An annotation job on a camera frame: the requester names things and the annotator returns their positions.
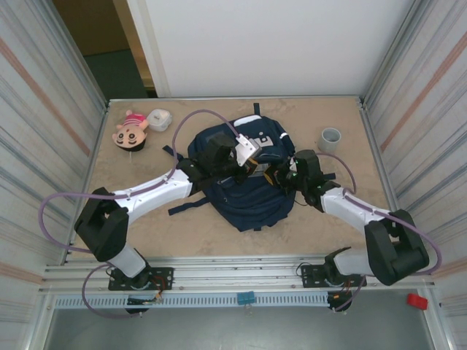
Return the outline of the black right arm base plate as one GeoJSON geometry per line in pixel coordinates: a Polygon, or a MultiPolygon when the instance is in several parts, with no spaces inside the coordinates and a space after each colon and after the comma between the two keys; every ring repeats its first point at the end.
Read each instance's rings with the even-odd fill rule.
{"type": "Polygon", "coordinates": [[[341,275],[328,272],[323,265],[301,265],[298,274],[303,288],[343,288],[367,285],[366,278],[358,274],[341,275]]]}

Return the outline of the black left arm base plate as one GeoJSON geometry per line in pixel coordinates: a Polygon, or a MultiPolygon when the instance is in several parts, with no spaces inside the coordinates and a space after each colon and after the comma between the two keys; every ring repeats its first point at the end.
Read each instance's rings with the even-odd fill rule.
{"type": "Polygon", "coordinates": [[[165,291],[171,290],[174,280],[173,268],[147,266],[135,277],[127,277],[120,269],[109,272],[110,291],[165,291]]]}

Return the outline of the navy blue backpack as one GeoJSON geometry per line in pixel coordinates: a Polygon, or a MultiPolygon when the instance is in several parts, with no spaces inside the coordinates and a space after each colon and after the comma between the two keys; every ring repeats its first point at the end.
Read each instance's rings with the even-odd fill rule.
{"type": "Polygon", "coordinates": [[[211,136],[221,133],[233,139],[241,133],[256,140],[261,151],[254,157],[258,167],[253,175],[244,183],[232,177],[215,182],[200,191],[204,193],[204,198],[169,209],[170,215],[210,203],[241,232],[271,227],[287,217],[297,192],[272,186],[265,178],[264,171],[269,166],[287,162],[299,151],[296,151],[289,135],[276,120],[262,116],[258,104],[253,106],[253,115],[207,128],[196,135],[208,141],[211,136]]]}

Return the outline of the small white plastic case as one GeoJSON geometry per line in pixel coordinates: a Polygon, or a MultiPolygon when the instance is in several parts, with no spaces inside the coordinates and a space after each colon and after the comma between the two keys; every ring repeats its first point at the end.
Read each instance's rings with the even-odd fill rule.
{"type": "Polygon", "coordinates": [[[164,132],[172,121],[172,115],[165,109],[154,109],[147,115],[150,130],[164,132]]]}

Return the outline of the plush doll with pink hat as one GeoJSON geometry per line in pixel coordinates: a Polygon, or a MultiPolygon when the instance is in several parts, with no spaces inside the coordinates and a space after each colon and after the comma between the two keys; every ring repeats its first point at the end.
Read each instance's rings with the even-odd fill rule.
{"type": "Polygon", "coordinates": [[[116,133],[112,135],[114,144],[127,151],[138,152],[145,146],[149,126],[143,114],[126,111],[126,118],[121,125],[116,126],[116,133]]]}

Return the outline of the aluminium mounting rail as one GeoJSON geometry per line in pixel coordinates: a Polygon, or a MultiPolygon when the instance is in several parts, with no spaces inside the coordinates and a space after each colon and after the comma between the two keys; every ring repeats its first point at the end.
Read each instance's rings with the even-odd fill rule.
{"type": "MultiPolygon", "coordinates": [[[[283,292],[302,289],[297,266],[322,264],[324,255],[148,257],[147,261],[154,267],[174,269],[173,293],[283,292]]],[[[78,295],[85,277],[99,265],[95,260],[72,257],[64,265],[47,266],[39,294],[78,295]]]]}

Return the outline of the red plastic block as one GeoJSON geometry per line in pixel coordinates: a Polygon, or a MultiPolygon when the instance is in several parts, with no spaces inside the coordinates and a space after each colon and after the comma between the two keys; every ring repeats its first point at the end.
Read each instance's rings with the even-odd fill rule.
{"type": "Polygon", "coordinates": [[[418,294],[409,293],[406,298],[406,303],[422,311],[428,309],[428,299],[418,294]]]}

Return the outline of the grey cup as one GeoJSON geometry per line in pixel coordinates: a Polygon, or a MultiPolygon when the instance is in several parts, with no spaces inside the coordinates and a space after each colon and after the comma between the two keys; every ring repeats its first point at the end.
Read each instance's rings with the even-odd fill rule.
{"type": "Polygon", "coordinates": [[[335,128],[325,128],[317,142],[318,149],[322,152],[334,154],[341,141],[341,133],[335,128]]]}

